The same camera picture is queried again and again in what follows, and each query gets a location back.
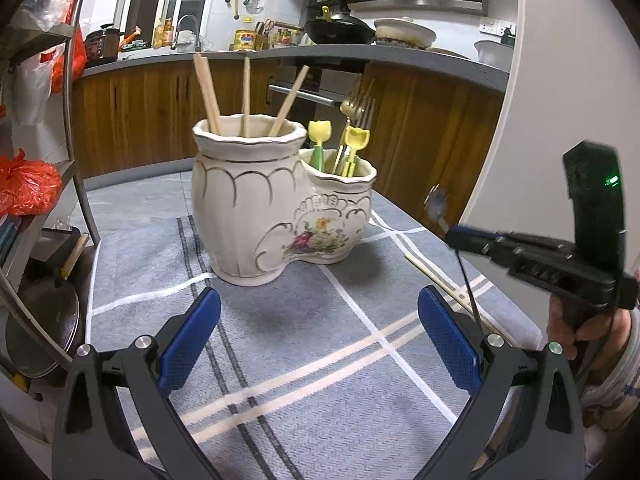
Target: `soap bottle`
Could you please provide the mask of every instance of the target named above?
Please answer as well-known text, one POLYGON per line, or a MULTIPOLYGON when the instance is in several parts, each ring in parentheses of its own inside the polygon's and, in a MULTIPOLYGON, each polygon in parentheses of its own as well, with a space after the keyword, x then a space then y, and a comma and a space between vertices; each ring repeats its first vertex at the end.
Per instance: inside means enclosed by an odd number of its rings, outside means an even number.
POLYGON ((158 24, 154 29, 154 36, 151 40, 151 46, 153 48, 160 48, 162 46, 162 35, 164 34, 164 24, 162 23, 162 19, 158 20, 158 24))
POLYGON ((173 20, 167 18, 164 20, 164 31, 162 32, 162 46, 171 46, 174 42, 174 30, 173 20))

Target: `green handle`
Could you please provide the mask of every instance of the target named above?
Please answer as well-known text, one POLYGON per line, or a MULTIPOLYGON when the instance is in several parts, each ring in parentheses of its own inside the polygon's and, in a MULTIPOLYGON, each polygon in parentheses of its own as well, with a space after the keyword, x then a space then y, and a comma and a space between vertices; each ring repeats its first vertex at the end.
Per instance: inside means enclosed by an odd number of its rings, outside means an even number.
POLYGON ((324 171, 324 150, 320 144, 314 146, 314 151, 309 159, 309 165, 318 171, 324 171))

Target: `silver screw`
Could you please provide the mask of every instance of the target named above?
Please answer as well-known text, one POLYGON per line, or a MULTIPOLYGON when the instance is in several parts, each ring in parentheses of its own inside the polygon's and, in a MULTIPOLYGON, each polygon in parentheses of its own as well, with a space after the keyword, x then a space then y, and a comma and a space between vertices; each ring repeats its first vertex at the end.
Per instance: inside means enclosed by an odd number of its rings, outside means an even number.
POLYGON ((145 349, 151 346, 151 338, 148 335, 141 335, 136 339, 136 348, 145 349))
POLYGON ((549 350, 551 350, 553 354, 560 355, 562 353, 562 345, 552 341, 549 343, 549 350))
POLYGON ((83 345, 80 345, 78 347, 78 350, 76 350, 76 354, 79 355, 80 357, 84 357, 90 351, 91 351, 91 345, 88 345, 87 343, 84 343, 83 345))
POLYGON ((496 348, 500 348, 504 345, 504 339, 500 334, 489 334, 486 340, 491 346, 495 346, 496 348))

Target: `yellow tulip-shaped utensil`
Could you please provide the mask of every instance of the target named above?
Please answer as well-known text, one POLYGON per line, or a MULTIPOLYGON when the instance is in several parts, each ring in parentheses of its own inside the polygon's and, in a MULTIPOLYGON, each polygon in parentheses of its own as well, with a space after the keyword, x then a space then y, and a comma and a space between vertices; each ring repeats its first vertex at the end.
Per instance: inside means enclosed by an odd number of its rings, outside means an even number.
POLYGON ((318 171, 324 171, 324 149, 322 143, 331 137, 331 121, 309 122, 309 139, 315 142, 313 153, 309 159, 309 165, 318 171))
POLYGON ((342 170, 342 176, 353 176, 356 169, 356 152, 364 150, 369 143, 369 130, 349 126, 344 136, 344 143, 351 149, 349 158, 342 170))

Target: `wall socket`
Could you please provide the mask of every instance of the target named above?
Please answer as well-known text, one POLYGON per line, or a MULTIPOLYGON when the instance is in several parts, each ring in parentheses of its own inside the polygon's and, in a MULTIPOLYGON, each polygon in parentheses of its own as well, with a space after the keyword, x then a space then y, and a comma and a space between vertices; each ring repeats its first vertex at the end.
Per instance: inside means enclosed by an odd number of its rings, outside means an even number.
POLYGON ((506 28, 510 28, 513 34, 516 33, 515 23, 496 20, 495 18, 488 18, 486 16, 482 16, 480 18, 480 32, 483 34, 502 36, 506 28))

